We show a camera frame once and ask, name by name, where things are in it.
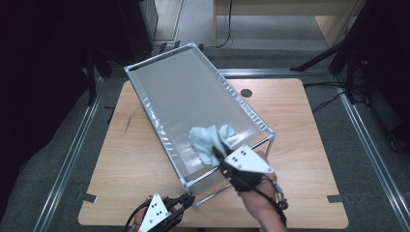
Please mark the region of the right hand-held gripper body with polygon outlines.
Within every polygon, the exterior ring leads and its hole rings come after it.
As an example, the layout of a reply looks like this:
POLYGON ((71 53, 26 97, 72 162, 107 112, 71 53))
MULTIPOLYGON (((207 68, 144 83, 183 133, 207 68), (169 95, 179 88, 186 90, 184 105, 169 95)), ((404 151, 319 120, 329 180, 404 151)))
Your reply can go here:
POLYGON ((220 172, 239 192, 253 190, 264 174, 274 173, 274 168, 262 159, 248 144, 226 156, 220 172))

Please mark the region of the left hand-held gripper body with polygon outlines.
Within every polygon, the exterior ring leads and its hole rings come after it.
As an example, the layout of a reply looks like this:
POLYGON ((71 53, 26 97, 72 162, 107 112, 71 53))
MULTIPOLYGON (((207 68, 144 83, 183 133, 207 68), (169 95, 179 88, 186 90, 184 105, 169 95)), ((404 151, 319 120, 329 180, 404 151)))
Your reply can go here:
POLYGON ((138 232, 169 232, 181 221, 181 215, 175 208, 180 203, 179 198, 161 198, 158 193, 155 193, 138 232))

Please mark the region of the light blue cloth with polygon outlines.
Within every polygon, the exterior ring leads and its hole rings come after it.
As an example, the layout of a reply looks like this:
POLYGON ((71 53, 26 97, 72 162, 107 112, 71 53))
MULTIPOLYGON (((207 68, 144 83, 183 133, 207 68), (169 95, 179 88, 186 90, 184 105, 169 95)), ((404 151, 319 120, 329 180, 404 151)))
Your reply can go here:
POLYGON ((189 140, 193 150, 199 155, 201 161, 213 167, 219 166, 220 162, 215 155, 214 149, 227 156, 224 146, 231 149, 228 139, 236 132, 230 125, 222 125, 219 129, 216 126, 208 128, 194 127, 190 130, 189 140))

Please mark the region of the silver two-tier shelf rack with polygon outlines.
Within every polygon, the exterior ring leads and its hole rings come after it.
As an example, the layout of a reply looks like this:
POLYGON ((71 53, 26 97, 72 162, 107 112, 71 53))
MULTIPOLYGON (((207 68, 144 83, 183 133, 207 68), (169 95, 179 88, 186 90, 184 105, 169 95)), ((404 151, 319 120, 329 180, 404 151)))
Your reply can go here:
POLYGON ((228 189, 221 172, 202 162, 190 130, 229 125, 231 149, 270 147, 276 132, 193 43, 125 67, 134 91, 195 207, 228 189))

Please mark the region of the person's left hand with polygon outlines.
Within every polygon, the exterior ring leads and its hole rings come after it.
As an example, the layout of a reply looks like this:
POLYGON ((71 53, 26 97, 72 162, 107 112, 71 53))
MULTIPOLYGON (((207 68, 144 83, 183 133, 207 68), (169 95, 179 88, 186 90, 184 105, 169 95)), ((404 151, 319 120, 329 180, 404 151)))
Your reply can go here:
POLYGON ((138 232, 139 227, 142 223, 142 220, 144 219, 145 213, 146 213, 147 208, 141 208, 134 216, 133 218, 133 223, 132 223, 132 232, 138 232))

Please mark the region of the person's right hand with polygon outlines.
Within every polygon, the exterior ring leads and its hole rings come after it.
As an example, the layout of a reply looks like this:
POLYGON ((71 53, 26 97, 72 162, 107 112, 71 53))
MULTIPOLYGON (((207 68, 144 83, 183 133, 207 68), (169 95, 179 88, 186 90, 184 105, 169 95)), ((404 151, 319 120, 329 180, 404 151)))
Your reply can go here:
MULTIPOLYGON (((275 173, 268 173, 263 180, 256 186, 256 189, 271 197, 276 196, 276 190, 273 187, 271 181, 276 180, 277 175, 275 173)), ((279 219, 278 213, 274 207, 268 202, 268 200, 260 195, 258 192, 244 191, 239 192, 238 195, 243 200, 243 203, 248 212, 260 223, 273 222, 275 219, 279 219)))

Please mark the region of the black floor tape strip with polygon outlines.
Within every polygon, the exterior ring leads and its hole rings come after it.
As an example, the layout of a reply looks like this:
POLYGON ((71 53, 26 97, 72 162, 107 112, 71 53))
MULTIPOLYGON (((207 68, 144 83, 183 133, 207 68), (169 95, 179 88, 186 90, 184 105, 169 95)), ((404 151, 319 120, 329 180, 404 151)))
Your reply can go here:
POLYGON ((106 121, 107 124, 110 124, 110 122, 112 120, 112 117, 113 117, 113 114, 114 114, 114 111, 115 111, 115 106, 105 106, 104 109, 107 109, 107 110, 110 111, 109 117, 106 121))

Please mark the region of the black tripod stand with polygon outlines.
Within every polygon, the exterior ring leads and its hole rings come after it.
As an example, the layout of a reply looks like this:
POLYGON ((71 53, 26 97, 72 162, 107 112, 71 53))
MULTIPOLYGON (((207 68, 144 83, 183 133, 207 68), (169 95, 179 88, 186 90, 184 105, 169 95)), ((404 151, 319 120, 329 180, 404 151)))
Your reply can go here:
POLYGON ((85 68, 89 93, 88 105, 91 105, 97 98, 97 84, 95 71, 98 71, 102 76, 110 77, 112 74, 112 69, 108 64, 109 61, 113 61, 118 65, 125 67, 127 65, 136 63, 137 61, 143 60, 145 58, 145 55, 146 52, 142 51, 134 53, 132 55, 133 58, 125 58, 120 56, 119 54, 110 52, 105 48, 90 45, 86 49, 85 58, 85 68))
POLYGON ((291 68, 290 71, 304 72, 331 55, 335 55, 328 71, 331 74, 339 74, 344 66, 347 66, 345 95, 351 103, 355 103, 353 96, 355 71, 359 68, 361 59, 370 52, 370 47, 377 42, 376 30, 379 28, 378 23, 381 17, 385 14, 386 4, 387 0, 366 0, 344 39, 304 64, 291 68))

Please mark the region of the light wooden board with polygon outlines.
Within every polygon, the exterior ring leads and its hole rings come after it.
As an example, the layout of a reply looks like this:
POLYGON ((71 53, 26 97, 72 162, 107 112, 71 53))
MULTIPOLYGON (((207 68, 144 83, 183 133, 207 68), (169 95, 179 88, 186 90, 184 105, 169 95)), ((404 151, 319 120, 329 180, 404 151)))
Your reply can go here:
POLYGON ((176 37, 184 0, 155 0, 158 13, 158 26, 155 40, 173 41, 176 37))

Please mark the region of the black computer tower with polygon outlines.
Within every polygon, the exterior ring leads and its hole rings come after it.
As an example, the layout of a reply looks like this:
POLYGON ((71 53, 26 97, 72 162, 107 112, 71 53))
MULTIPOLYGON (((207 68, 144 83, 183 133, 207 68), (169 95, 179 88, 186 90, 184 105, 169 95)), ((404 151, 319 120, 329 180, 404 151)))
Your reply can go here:
POLYGON ((153 50, 159 15, 155 0, 118 0, 127 38, 135 62, 153 50))

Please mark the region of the light wooden desk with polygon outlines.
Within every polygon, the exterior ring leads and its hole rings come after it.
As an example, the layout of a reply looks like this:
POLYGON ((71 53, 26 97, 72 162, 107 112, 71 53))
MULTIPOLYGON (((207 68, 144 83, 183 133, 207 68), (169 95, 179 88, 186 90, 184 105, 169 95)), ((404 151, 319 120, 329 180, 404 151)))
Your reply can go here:
POLYGON ((327 46, 341 40, 366 0, 213 0, 214 43, 218 15, 313 15, 327 46))

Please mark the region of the dark curtain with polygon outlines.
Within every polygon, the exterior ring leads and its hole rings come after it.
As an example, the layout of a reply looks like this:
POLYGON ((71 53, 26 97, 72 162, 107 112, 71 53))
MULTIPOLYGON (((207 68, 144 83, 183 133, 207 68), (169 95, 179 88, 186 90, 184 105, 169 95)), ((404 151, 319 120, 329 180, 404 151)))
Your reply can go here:
POLYGON ((92 88, 117 0, 0 0, 0 219, 20 166, 49 143, 92 88))

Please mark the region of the metal floor rail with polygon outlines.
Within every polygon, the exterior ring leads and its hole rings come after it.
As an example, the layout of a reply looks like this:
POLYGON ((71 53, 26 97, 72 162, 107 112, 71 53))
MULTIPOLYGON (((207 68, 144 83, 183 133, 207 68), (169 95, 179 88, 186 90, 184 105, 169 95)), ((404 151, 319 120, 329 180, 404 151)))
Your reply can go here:
POLYGON ((86 134, 92 124, 98 106, 101 102, 100 91, 102 91, 104 87, 105 80, 102 77, 100 77, 97 81, 97 96, 93 100, 93 102, 87 107, 85 114, 82 117, 81 123, 75 133, 70 149, 65 156, 60 171, 55 179, 52 188, 50 189, 47 195, 41 213, 38 216, 33 232, 46 232, 49 227, 49 224, 52 221, 52 218, 62 198, 64 190, 67 186, 67 182, 69 181, 71 174, 73 172, 73 167, 76 163, 78 154, 81 150, 86 134))
POLYGON ((128 71, 125 68, 121 68, 120 71, 125 74, 127 79, 147 79, 153 77, 154 79, 170 77, 171 79, 188 79, 189 77, 211 77, 218 78, 223 76, 224 78, 278 78, 281 76, 316 76, 316 75, 328 75, 329 72, 326 68, 310 68, 306 71, 291 71, 289 68, 281 69, 217 69, 216 71, 178 71, 177 69, 171 69, 169 72, 156 71, 156 72, 142 72, 142 71, 128 71))
POLYGON ((395 217, 400 224, 403 232, 410 232, 410 207, 408 206, 403 194, 399 191, 397 184, 391 175, 386 163, 383 161, 379 150, 372 139, 358 108, 348 100, 341 88, 337 88, 340 100, 347 112, 347 115, 361 140, 362 146, 366 151, 366 156, 379 180, 382 189, 393 209, 395 217))

